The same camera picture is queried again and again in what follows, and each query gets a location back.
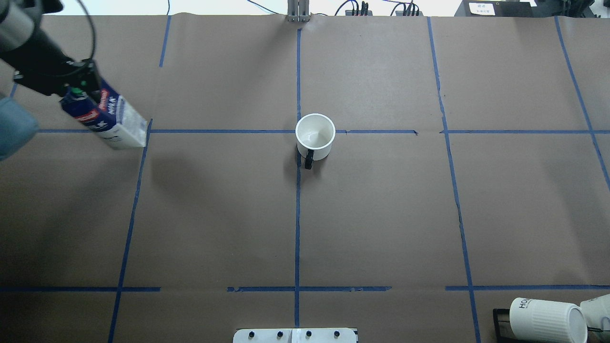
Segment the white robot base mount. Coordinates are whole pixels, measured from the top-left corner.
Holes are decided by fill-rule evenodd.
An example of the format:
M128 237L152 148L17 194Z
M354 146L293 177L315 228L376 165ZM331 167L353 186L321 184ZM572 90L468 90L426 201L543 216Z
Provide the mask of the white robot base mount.
M264 328L239 329L233 343L357 343L357 329L338 328Z

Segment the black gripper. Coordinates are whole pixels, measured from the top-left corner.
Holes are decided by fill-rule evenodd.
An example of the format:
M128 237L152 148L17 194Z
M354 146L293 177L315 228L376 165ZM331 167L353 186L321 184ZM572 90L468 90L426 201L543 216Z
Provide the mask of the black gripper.
M100 104L101 76L94 60L74 61L41 29L28 39L1 36L1 60L14 68L13 82L41 93L64 96L81 89Z

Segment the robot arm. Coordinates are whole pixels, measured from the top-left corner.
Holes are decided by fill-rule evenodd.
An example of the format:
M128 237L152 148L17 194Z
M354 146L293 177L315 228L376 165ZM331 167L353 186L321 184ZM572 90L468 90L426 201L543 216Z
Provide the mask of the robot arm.
M14 69L13 82L45 96L64 96L68 88L85 91L100 100L101 76L94 55L97 35L82 1L91 30L91 52L75 61L41 27L43 15L63 11L59 0L3 0L0 3L0 58ZM0 158L6 160L26 145L39 123L24 107L1 95Z

